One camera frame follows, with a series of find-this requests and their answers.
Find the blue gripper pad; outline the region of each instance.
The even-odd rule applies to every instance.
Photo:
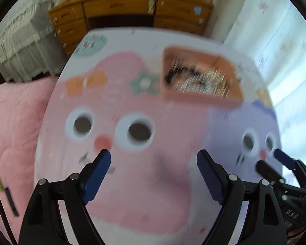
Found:
[[[108,172],[108,169],[111,164],[111,155],[108,150],[101,158],[101,160],[96,164],[96,167],[92,171],[92,174],[88,178],[87,182],[84,185],[84,194],[82,196],[83,204],[88,204],[89,201],[92,201],[96,193],[98,192],[101,183]]]
[[[274,151],[274,157],[285,165],[289,170],[296,169],[295,161],[289,157],[287,154],[283,153],[280,149]]]
[[[219,165],[213,161],[206,150],[198,152],[197,166],[213,200],[219,202],[220,205],[223,205],[225,201],[224,187],[226,187],[226,185],[222,182],[220,176],[227,176],[227,173],[224,171],[224,174],[218,174]]]

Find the white lace curtain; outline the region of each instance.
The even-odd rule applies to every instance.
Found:
[[[282,149],[306,164],[306,21],[289,0],[212,2],[205,35],[255,61],[278,117]]]

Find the wooden dresser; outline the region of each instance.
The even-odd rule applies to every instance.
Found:
[[[65,52],[70,55],[91,29],[92,19],[103,23],[112,16],[147,17],[152,26],[201,35],[213,5],[204,0],[71,0],[53,8],[49,15]],[[123,21],[108,22],[100,27],[119,26]]]

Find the orange bow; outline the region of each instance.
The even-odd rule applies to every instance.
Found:
[[[91,73],[87,77],[75,76],[68,79],[65,83],[68,96],[75,96],[82,92],[85,87],[95,88],[98,86],[103,86],[108,82],[104,71],[97,71]]]

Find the pink quilt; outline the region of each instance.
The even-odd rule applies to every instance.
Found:
[[[34,159],[44,112],[57,78],[0,85],[0,178],[9,187],[20,216],[15,217],[3,190],[0,198],[18,240],[34,186]],[[5,234],[0,217],[0,229]]]

